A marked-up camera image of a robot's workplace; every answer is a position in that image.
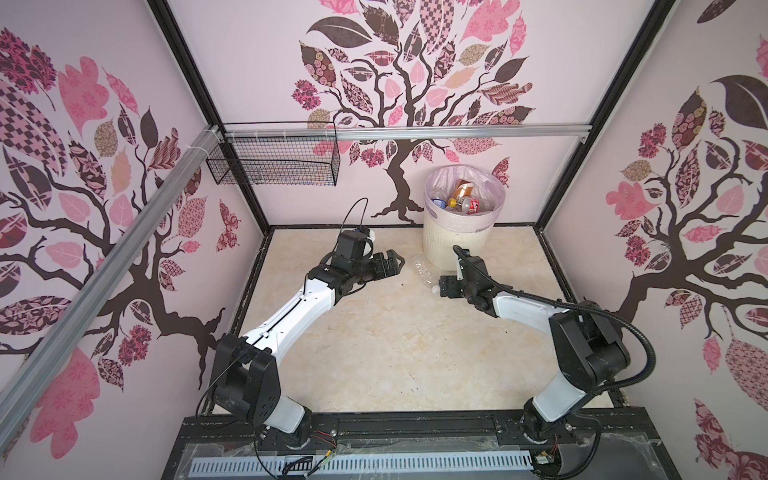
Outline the small bottle red label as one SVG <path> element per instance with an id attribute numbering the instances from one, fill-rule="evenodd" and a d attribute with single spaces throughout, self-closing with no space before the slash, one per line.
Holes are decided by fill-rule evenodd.
<path id="1" fill-rule="evenodd" d="M 446 209 L 460 215 L 475 215 L 481 211 L 481 202 L 473 197 L 450 198 Z"/>

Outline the clear crushed bottle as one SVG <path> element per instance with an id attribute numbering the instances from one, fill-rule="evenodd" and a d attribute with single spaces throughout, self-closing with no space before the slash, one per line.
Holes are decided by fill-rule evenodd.
<path id="1" fill-rule="evenodd" d="M 440 295 L 440 272 L 422 255 L 417 255 L 412 260 L 414 270 L 417 272 L 422 284 L 433 295 Z"/>

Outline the blue label bottle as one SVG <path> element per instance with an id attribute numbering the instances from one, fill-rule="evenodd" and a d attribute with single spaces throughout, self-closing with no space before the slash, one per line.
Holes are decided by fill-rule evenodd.
<path id="1" fill-rule="evenodd" d="M 445 210 L 449 205 L 449 196 L 442 190 L 438 190 L 430 197 L 431 202 L 439 209 Z"/>

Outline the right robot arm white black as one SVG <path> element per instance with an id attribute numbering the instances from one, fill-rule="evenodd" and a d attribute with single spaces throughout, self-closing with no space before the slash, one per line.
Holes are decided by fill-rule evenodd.
<path id="1" fill-rule="evenodd" d="M 549 336 L 558 372 L 524 406 L 521 422 L 526 435 L 541 442 L 564 417 L 598 395 L 598 389 L 631 363 L 621 334 L 587 302 L 561 305 L 527 295 L 493 281 L 484 260 L 469 256 L 456 261 L 456 273 L 439 279 L 442 297 L 463 298 L 476 310 L 512 320 Z"/>

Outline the brown coffee bottle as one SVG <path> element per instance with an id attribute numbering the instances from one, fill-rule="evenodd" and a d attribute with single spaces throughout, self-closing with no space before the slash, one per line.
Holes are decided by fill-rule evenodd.
<path id="1" fill-rule="evenodd" d="M 460 180 L 453 191 L 452 198 L 459 200 L 465 197 L 470 197 L 474 189 L 474 183 L 467 180 Z"/>

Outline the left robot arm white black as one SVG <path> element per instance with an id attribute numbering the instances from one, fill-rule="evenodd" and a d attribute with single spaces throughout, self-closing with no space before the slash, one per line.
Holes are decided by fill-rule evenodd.
<path id="1" fill-rule="evenodd" d="M 365 285 L 397 276 L 405 259 L 393 250 L 347 259 L 327 254 L 297 293 L 258 327 L 218 343 L 205 396 L 257 429 L 274 429 L 295 445 L 310 436 L 312 412 L 282 392 L 279 366 L 295 342 L 339 301 Z"/>

